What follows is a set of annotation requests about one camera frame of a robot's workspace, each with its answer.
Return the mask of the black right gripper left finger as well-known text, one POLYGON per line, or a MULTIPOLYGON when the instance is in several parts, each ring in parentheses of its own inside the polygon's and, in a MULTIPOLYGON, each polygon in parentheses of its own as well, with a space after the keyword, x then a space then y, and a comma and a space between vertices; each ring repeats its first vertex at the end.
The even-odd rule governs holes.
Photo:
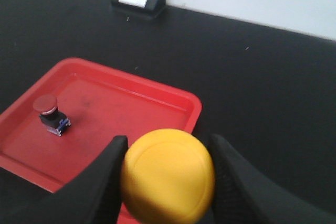
POLYGON ((115 136, 71 182, 30 206, 1 216, 1 223, 117 223, 121 167, 127 150, 127 137, 115 136))

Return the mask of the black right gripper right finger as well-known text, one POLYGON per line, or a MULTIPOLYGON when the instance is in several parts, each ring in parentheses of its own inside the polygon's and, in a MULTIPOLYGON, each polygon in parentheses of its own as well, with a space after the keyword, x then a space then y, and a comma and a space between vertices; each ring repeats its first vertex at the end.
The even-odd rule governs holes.
POLYGON ((335 223, 335 215, 277 185, 218 134, 207 142, 215 168, 215 223, 335 223))

